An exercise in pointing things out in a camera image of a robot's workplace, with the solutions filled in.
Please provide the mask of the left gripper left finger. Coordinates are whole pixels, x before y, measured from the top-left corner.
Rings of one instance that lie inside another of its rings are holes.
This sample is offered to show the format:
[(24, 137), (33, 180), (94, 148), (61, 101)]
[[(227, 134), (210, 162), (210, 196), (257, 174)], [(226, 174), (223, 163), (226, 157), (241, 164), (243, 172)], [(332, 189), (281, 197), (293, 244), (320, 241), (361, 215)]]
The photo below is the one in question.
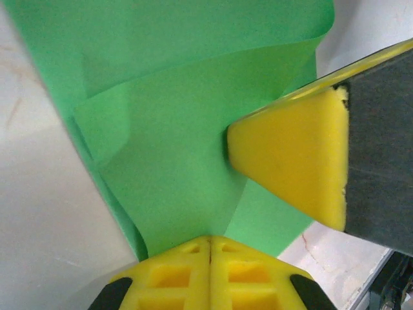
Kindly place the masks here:
[(210, 237), (198, 237), (113, 276), (90, 309), (208, 309)]

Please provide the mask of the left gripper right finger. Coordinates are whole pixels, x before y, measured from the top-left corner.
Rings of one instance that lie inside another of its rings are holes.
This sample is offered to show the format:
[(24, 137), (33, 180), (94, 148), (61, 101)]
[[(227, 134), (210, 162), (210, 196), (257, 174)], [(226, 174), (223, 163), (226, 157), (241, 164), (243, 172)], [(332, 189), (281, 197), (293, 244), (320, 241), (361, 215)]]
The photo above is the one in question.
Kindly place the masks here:
[(211, 245), (211, 309), (335, 309), (306, 271), (226, 237)]

